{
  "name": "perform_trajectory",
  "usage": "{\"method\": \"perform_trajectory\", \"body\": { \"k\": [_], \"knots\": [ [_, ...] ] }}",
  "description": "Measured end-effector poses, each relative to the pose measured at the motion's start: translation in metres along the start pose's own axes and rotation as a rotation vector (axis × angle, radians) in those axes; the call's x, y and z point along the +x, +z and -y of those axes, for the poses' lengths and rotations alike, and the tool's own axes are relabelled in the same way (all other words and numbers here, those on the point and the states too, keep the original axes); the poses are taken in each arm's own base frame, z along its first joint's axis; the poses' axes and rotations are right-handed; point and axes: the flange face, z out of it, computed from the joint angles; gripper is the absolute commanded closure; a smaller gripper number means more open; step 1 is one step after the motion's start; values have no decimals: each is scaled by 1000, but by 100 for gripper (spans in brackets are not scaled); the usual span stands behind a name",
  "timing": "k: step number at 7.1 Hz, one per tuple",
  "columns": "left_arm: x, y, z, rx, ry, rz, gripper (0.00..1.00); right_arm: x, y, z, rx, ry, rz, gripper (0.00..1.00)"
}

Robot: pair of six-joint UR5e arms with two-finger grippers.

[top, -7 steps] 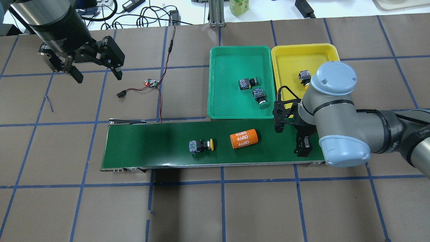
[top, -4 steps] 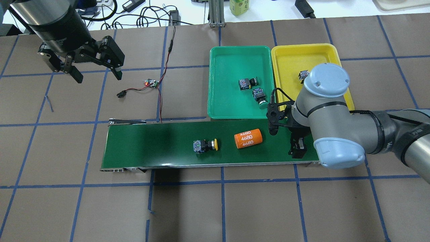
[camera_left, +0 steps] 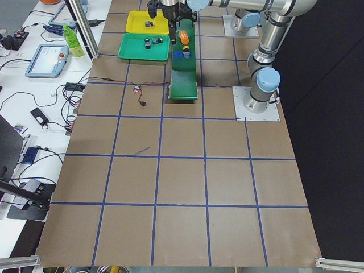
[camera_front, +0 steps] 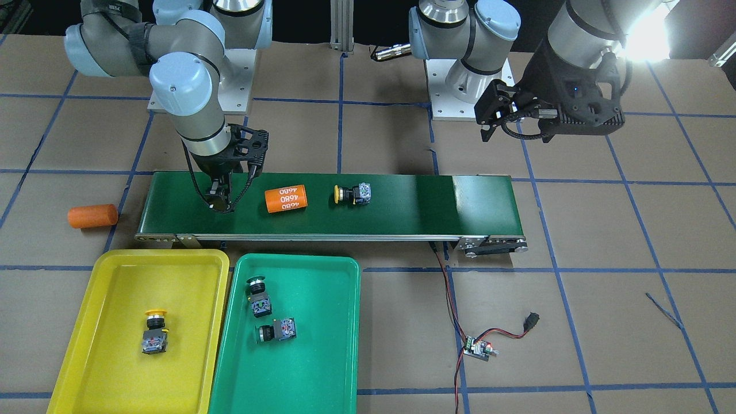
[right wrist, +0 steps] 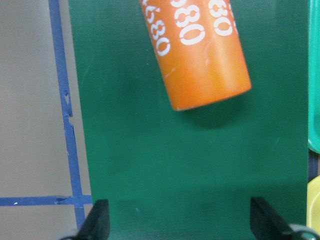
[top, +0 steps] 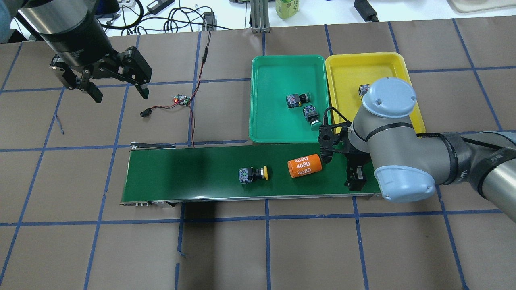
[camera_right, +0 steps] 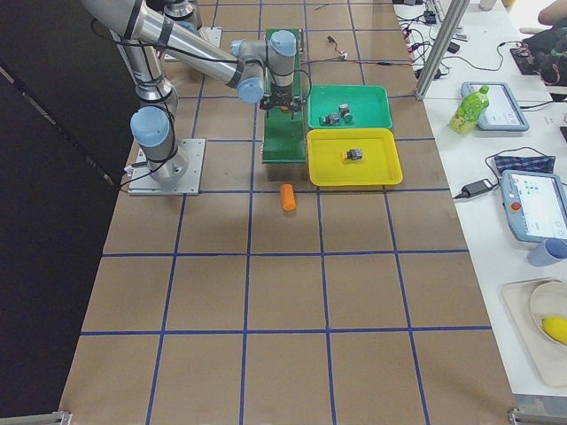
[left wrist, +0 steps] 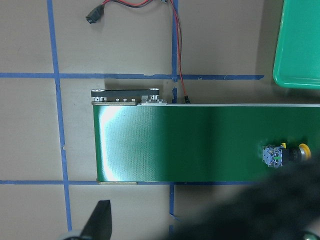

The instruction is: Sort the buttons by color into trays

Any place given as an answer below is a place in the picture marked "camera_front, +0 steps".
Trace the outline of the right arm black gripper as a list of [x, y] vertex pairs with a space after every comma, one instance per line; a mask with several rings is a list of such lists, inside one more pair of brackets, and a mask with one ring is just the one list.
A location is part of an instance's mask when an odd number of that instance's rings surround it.
[[212, 138], [220, 147], [218, 152], [204, 149], [187, 149], [187, 167], [194, 175], [193, 165], [210, 179], [206, 190], [199, 187], [193, 178], [195, 189], [205, 193], [205, 202], [212, 210], [232, 213], [232, 176], [246, 176], [241, 193], [247, 192], [255, 178], [260, 176], [265, 166], [269, 149], [269, 132], [265, 129], [252, 129], [244, 125], [225, 124]]

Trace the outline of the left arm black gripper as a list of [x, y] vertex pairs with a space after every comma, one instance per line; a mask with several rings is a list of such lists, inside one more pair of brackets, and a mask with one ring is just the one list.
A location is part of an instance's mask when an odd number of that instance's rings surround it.
[[622, 128], [617, 57], [605, 49], [596, 68], [563, 60], [542, 40], [522, 79], [509, 86], [492, 79], [475, 104], [483, 142], [502, 129], [519, 140], [549, 143], [555, 135], [604, 136]]

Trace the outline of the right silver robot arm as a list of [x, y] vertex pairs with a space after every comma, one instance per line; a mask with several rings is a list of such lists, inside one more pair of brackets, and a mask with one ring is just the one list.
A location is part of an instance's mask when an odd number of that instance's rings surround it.
[[228, 214], [232, 175], [245, 173], [245, 189], [260, 175], [268, 149], [262, 129], [229, 123], [221, 89], [233, 87], [236, 64], [228, 50], [266, 49], [273, 41], [271, 1], [155, 1], [145, 22], [137, 1], [82, 1], [82, 22], [64, 35], [72, 66], [97, 78], [146, 76], [158, 105], [171, 117], [186, 152], [211, 186], [200, 199]]

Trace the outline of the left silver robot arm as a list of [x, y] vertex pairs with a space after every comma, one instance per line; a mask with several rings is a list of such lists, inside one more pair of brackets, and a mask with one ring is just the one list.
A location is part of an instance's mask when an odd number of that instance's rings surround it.
[[453, 95], [473, 105], [481, 139], [604, 136], [625, 123], [633, 64], [620, 74], [631, 31], [657, 1], [565, 1], [515, 84], [500, 78], [523, 19], [506, 1], [420, 1], [408, 13], [413, 57], [450, 59]]

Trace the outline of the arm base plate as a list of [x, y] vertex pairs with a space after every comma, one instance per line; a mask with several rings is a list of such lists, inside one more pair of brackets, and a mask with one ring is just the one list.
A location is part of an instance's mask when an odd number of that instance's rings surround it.
[[255, 50], [228, 49], [213, 69], [204, 57], [190, 52], [165, 54], [149, 71], [153, 93], [148, 108], [187, 115], [218, 98], [225, 114], [247, 114], [257, 57]]
[[507, 86], [515, 84], [508, 59], [499, 72], [481, 75], [471, 72], [458, 59], [425, 61], [432, 117], [439, 121], [476, 122], [475, 104], [494, 79]]

